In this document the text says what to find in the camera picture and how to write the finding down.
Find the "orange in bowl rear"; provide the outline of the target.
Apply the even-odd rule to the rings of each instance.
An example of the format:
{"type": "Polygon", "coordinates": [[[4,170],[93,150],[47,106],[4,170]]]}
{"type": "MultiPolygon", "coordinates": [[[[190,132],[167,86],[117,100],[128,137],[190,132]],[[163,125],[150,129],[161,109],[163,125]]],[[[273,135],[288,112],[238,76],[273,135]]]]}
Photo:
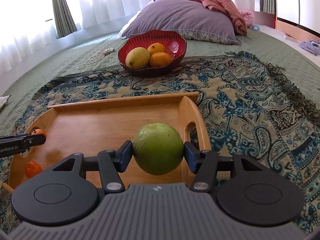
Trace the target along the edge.
{"type": "Polygon", "coordinates": [[[158,42],[149,45],[147,50],[150,53],[150,55],[153,55],[155,53],[166,53],[167,52],[165,45],[158,43],[158,42]]]}

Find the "lavender cloth on floor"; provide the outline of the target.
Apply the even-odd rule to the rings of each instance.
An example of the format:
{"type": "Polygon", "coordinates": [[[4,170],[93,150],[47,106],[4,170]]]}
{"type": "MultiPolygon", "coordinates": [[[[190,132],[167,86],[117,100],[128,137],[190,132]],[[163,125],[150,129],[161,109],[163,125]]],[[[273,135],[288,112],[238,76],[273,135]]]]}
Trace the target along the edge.
{"type": "Polygon", "coordinates": [[[312,53],[313,55],[320,55],[320,40],[306,40],[299,43],[300,48],[312,53]]]}

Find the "green quilted bedspread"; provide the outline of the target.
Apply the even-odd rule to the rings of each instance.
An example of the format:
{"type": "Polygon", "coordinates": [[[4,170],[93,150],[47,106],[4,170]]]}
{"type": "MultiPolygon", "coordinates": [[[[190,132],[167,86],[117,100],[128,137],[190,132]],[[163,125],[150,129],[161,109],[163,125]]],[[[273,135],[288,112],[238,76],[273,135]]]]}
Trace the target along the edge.
{"type": "MultiPolygon", "coordinates": [[[[289,44],[276,38],[281,33],[262,27],[260,31],[250,29],[247,36],[239,36],[237,45],[189,40],[187,57],[223,55],[247,51],[261,62],[269,65],[277,79],[289,80],[286,89],[298,97],[298,108],[313,121],[319,121],[319,57],[302,50],[298,44],[289,44]]],[[[110,33],[79,45],[65,49],[42,61],[22,75],[5,95],[9,101],[1,110],[1,135],[16,134],[18,120],[27,109],[33,97],[49,82],[61,76],[109,67],[118,64],[117,53],[103,59],[94,59],[95,53],[107,48],[119,49],[125,43],[117,33],[110,33]]]]}

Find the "orange in bowl front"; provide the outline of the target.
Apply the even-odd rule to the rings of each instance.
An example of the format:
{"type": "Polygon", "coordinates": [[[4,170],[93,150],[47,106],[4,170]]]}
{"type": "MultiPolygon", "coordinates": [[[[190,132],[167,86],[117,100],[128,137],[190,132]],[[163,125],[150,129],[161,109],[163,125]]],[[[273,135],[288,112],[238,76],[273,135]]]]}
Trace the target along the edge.
{"type": "Polygon", "coordinates": [[[164,67],[172,62],[172,58],[168,53],[159,52],[150,56],[149,65],[152,68],[164,67]]]}

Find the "red ribbed bowl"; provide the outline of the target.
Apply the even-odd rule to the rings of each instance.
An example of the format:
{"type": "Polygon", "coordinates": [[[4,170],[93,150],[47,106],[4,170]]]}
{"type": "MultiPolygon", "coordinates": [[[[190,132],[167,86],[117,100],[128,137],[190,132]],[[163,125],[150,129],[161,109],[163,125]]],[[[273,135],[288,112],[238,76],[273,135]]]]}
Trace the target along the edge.
{"type": "Polygon", "coordinates": [[[151,30],[129,38],[118,51],[118,60],[133,76],[161,76],[180,65],[186,50],[187,42],[178,33],[151,30]]]}

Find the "purple pillow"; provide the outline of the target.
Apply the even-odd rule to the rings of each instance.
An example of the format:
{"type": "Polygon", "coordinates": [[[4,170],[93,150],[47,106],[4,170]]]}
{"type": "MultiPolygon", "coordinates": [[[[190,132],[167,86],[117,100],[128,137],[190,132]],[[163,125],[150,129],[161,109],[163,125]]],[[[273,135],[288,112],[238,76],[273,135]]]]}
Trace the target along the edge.
{"type": "Polygon", "coordinates": [[[238,44],[231,20],[223,13],[189,0],[155,0],[125,24],[119,35],[132,37],[151,30],[175,31],[187,40],[238,44]]]}

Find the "newspaper on bed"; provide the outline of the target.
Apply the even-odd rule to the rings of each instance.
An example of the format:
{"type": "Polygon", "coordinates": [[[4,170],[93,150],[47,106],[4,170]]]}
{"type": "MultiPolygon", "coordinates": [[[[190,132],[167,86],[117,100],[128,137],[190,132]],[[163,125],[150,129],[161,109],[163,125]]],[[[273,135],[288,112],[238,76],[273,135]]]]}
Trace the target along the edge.
{"type": "Polygon", "coordinates": [[[10,97],[11,95],[0,96],[0,111],[7,105],[10,97]]]}

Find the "small tangerine front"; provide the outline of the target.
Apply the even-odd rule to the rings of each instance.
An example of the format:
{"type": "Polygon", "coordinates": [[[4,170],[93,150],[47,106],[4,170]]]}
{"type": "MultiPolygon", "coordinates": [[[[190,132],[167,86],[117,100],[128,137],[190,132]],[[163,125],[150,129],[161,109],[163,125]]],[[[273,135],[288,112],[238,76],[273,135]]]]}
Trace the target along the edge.
{"type": "Polygon", "coordinates": [[[35,161],[29,161],[25,165],[25,175],[27,178],[33,178],[42,172],[42,167],[35,161]]]}

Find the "white sheer curtain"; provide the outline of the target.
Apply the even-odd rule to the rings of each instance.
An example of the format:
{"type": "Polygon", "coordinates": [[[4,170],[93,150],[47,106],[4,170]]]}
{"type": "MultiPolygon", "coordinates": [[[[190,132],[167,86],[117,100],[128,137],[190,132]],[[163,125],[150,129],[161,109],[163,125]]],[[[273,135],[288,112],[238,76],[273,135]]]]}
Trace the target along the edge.
{"type": "MultiPolygon", "coordinates": [[[[1,0],[1,74],[39,51],[53,53],[92,35],[99,25],[117,23],[151,0],[66,0],[77,31],[56,38],[52,0],[1,0]]],[[[260,0],[232,0],[239,9],[255,10],[260,0]]]]}

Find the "wooden serving tray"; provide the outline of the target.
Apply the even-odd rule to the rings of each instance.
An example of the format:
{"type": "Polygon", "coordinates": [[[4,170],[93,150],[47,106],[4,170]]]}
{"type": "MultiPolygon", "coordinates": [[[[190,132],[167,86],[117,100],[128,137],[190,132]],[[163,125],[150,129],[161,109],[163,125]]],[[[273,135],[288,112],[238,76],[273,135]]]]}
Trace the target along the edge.
{"type": "Polygon", "coordinates": [[[28,131],[44,130],[46,142],[33,147],[25,158],[13,156],[4,188],[13,191],[26,181],[24,167],[31,160],[47,169],[72,153],[90,157],[103,150],[116,150],[152,122],[171,125],[183,141],[190,140],[195,129],[199,148],[210,150],[207,129],[195,104],[197,97],[197,92],[172,93],[49,106],[28,127],[28,131]]]}

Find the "orange in bowl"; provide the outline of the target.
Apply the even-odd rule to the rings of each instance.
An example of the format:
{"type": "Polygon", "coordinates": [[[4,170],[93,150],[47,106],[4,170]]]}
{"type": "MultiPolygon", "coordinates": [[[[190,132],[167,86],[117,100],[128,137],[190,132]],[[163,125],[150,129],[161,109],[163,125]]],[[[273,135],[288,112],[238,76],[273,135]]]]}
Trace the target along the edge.
{"type": "Polygon", "coordinates": [[[159,52],[150,56],[149,65],[152,68],[164,67],[172,62],[172,58],[168,53],[159,52]]]}
{"type": "Polygon", "coordinates": [[[150,53],[150,55],[153,55],[155,53],[166,53],[167,52],[165,45],[158,43],[158,42],[149,45],[147,50],[150,53]]]}

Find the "small tangerine with stem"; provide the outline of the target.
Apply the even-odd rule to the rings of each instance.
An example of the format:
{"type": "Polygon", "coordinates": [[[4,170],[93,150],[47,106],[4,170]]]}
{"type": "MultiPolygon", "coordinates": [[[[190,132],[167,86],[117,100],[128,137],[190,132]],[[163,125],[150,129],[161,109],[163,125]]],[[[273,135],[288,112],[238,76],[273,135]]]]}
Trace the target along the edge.
{"type": "Polygon", "coordinates": [[[35,128],[31,132],[31,135],[39,135],[39,134],[44,135],[45,138],[47,137],[46,132],[40,128],[35,128]]]}

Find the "paisley patterned throw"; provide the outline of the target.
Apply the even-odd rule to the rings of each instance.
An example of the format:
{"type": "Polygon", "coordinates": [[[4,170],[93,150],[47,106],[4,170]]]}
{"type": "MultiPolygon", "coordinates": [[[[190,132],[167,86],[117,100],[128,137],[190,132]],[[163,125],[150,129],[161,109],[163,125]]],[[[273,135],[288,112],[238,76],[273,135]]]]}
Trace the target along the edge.
{"type": "Polygon", "coordinates": [[[23,103],[1,135],[21,134],[48,106],[126,96],[198,92],[212,149],[246,154],[285,176],[304,192],[297,225],[319,227],[319,110],[279,67],[246,51],[185,59],[164,77],[131,76],[120,66],[56,77],[23,103]]]}

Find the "green apple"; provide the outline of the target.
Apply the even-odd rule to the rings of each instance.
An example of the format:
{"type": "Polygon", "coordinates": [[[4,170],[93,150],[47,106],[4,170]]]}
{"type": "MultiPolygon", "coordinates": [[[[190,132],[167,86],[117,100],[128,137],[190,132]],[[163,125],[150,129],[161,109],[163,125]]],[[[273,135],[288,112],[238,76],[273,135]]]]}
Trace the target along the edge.
{"type": "Polygon", "coordinates": [[[143,126],[136,134],[133,155],[143,171],[161,176],[180,165],[183,147],[183,141],[176,129],[163,122],[154,122],[143,126]]]}

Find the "pink blanket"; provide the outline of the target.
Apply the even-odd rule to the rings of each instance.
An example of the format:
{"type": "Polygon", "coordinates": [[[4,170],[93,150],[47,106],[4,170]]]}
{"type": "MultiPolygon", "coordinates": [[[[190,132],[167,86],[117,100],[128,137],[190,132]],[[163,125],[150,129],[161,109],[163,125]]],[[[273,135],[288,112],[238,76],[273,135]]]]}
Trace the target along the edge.
{"type": "Polygon", "coordinates": [[[189,0],[202,3],[210,11],[225,14],[232,22],[234,31],[240,35],[247,35],[247,28],[254,22],[254,12],[238,9],[231,0],[189,0]]]}

